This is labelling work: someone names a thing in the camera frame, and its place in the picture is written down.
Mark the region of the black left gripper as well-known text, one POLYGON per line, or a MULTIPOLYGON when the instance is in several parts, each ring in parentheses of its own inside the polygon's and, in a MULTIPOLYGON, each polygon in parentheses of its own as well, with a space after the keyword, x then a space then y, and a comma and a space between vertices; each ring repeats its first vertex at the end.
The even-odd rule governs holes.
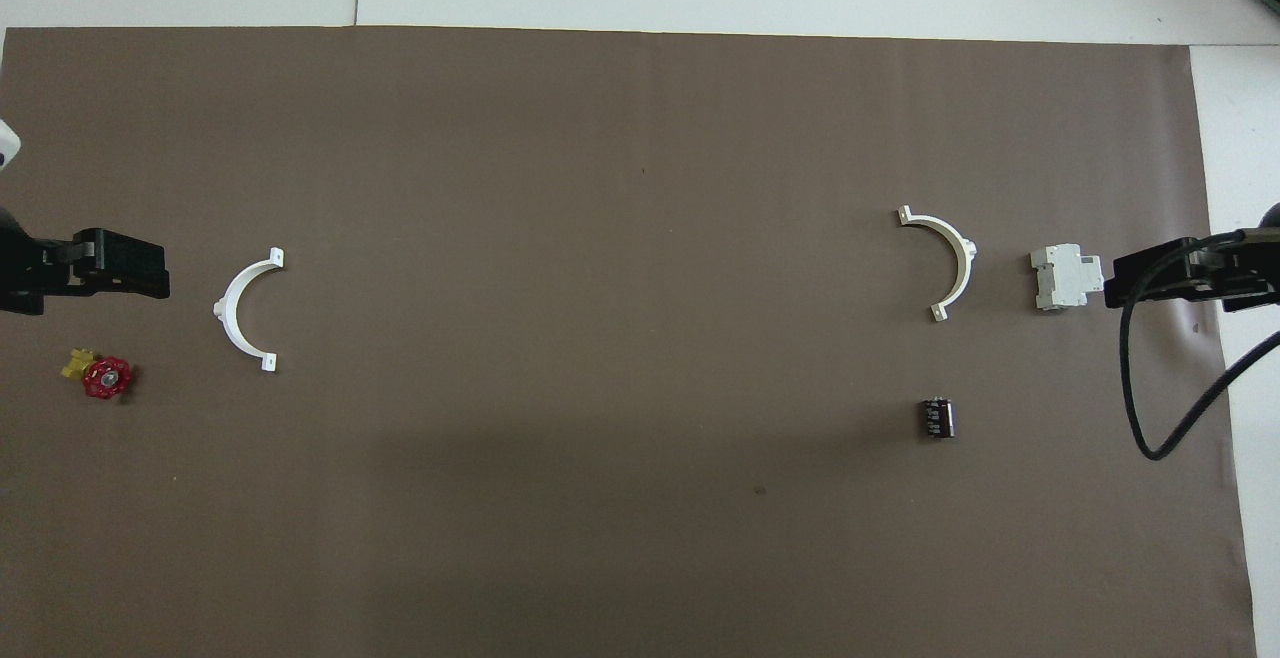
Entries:
POLYGON ((100 291, 168 300, 170 271, 161 245, 92 228, 73 239, 31 237, 1 210, 1 307, 6 312, 42 315, 49 294, 90 297, 93 285, 73 285, 73 268, 100 257, 100 291))

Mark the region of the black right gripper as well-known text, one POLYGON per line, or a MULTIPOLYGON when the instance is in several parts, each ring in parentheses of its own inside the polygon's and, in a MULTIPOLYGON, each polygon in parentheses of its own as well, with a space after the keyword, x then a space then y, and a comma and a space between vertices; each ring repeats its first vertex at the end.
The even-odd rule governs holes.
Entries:
POLYGON ((1187 253, 1166 262, 1140 292, 1138 282, 1155 262, 1194 242, 1180 237, 1124 253, 1112 261, 1112 275, 1103 283, 1103 301, 1120 310, 1133 294, 1138 301, 1220 301, 1228 312, 1253 310, 1279 302, 1279 230, 1252 228, 1221 236, 1219 245, 1197 251, 1196 262, 1187 253))

